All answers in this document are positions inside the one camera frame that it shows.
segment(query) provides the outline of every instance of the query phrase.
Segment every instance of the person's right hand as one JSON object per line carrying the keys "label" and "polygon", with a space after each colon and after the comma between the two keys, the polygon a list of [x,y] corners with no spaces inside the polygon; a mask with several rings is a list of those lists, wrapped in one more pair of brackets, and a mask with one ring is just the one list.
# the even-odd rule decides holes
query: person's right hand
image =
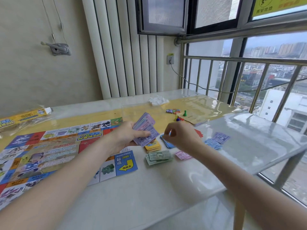
{"label": "person's right hand", "polygon": [[184,152],[188,152],[196,144],[202,144],[202,140],[193,126],[184,121],[169,123],[164,131],[163,139]]}

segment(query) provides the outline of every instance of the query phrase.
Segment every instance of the game board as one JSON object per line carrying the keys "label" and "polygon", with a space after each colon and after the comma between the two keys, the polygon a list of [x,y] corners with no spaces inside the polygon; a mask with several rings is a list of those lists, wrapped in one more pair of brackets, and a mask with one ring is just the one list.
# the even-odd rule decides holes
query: game board
{"label": "game board", "polygon": [[[120,117],[16,136],[0,153],[0,210],[121,123]],[[133,151],[124,148],[101,165],[88,185],[137,169]]]}

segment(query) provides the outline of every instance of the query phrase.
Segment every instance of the electrical outlet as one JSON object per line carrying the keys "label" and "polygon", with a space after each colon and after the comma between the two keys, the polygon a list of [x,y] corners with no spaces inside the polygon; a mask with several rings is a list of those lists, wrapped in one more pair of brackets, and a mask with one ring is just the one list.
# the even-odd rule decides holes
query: electrical outlet
{"label": "electrical outlet", "polygon": [[167,55],[166,64],[174,64],[175,63],[175,55],[172,53]]}

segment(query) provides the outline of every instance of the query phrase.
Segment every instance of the yellow warning sign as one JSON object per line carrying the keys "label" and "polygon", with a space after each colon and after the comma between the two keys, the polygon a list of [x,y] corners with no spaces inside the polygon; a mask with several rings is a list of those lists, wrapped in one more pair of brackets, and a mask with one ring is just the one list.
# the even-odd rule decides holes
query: yellow warning sign
{"label": "yellow warning sign", "polygon": [[256,0],[252,17],[306,4],[307,0]]}

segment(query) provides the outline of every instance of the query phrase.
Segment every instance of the building window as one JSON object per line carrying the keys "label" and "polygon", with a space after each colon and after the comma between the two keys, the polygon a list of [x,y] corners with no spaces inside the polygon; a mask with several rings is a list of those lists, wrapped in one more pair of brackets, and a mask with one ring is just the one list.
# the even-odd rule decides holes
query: building window
{"label": "building window", "polygon": [[307,115],[294,112],[287,128],[302,133],[302,130],[307,122]]}

